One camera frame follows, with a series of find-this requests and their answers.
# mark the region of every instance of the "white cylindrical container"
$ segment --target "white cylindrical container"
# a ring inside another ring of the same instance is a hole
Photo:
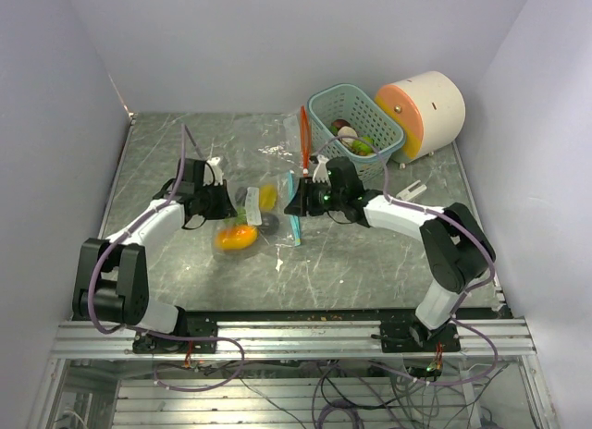
[[[375,102],[405,130],[405,144],[392,155],[398,163],[409,163],[450,144],[463,127],[463,96],[437,71],[385,85]]]

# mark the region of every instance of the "white plastic piece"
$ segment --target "white plastic piece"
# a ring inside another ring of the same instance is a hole
[[[444,211],[442,207],[430,208],[438,212]],[[417,212],[391,204],[384,196],[376,196],[371,200],[364,208],[364,215],[370,227],[386,228],[415,238],[418,241],[422,240],[419,227],[425,221],[435,218],[432,214],[425,214],[424,212]]]
[[[401,201],[412,201],[426,190],[426,184],[422,184],[422,181],[417,179],[413,184],[397,193],[395,198]]]
[[[221,186],[224,181],[224,173],[222,172],[222,158],[216,156],[214,158],[210,158],[207,160],[207,164],[212,167],[212,170],[208,166],[205,167],[205,171],[203,172],[203,183],[204,185],[209,185],[214,182],[215,186]]]
[[[415,316],[428,329],[438,329],[448,321],[450,311],[459,297],[458,293],[444,289],[434,280],[427,290],[424,300],[415,309]]]
[[[146,313],[137,326],[141,329],[170,334],[175,330],[178,315],[179,309],[175,306],[149,298]]]
[[[261,211],[259,210],[259,188],[247,188],[247,197],[244,200],[244,210],[249,226],[261,226]]]
[[[329,174],[327,173],[328,158],[319,154],[316,159],[318,160],[318,165],[313,173],[313,182],[329,182]]]
[[[164,203],[165,200],[153,200],[149,207],[142,212],[153,211],[157,206]],[[185,210],[177,202],[172,202],[160,212],[153,214],[144,224],[135,232],[129,234],[122,244],[139,244],[146,249],[146,261],[149,263],[160,248],[160,246],[170,238],[173,233],[183,227],[185,224]],[[109,241],[115,240],[122,231],[109,235]]]

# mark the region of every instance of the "tabletop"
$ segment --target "tabletop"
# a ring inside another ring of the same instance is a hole
[[[103,235],[139,215],[163,183],[174,177],[180,126],[185,123],[203,154],[222,156],[225,178],[252,184],[299,172],[299,145],[280,114],[140,113],[121,156]],[[188,142],[188,156],[194,156]],[[420,179],[427,191],[415,201],[469,206],[469,189],[452,145],[400,169],[388,163],[389,192]],[[381,189],[382,178],[366,184]],[[269,242],[244,258],[213,251],[215,227],[179,230],[148,262],[150,294],[190,310],[302,310],[416,307],[432,276],[419,241],[394,232],[340,225],[327,216],[301,218],[302,245]],[[492,285],[464,306],[499,305]]]

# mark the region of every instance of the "white ball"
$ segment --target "white ball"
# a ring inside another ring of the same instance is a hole
[[[339,129],[339,131],[337,132],[337,136],[355,136],[357,138],[358,134],[355,132],[354,129],[352,129],[351,127],[342,127],[341,129]],[[343,142],[345,142],[348,145],[352,145],[352,143],[355,140],[353,140],[352,138],[344,138]]]

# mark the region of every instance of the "toy fruit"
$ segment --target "toy fruit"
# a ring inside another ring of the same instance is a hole
[[[355,137],[357,137],[358,134],[351,127],[345,126],[345,127],[342,127],[341,129],[339,129],[337,136],[355,136]],[[345,144],[351,146],[355,140],[352,138],[344,138],[342,141]]]
[[[234,226],[221,230],[214,244],[221,251],[240,251],[252,245],[257,239],[257,229],[252,226]]]
[[[337,131],[340,131],[342,127],[351,127],[350,123],[345,119],[336,119],[331,123],[331,127],[335,127]]]
[[[259,188],[259,210],[269,212],[276,205],[278,191],[273,184],[265,184]]]
[[[261,226],[257,226],[257,229],[261,232],[262,235],[274,235],[279,229],[278,217],[274,214],[262,213]]]
[[[369,136],[363,136],[362,139],[374,145],[374,141]],[[354,141],[351,147],[354,153],[359,154],[361,156],[367,156],[368,154],[374,152],[372,147],[361,141]]]

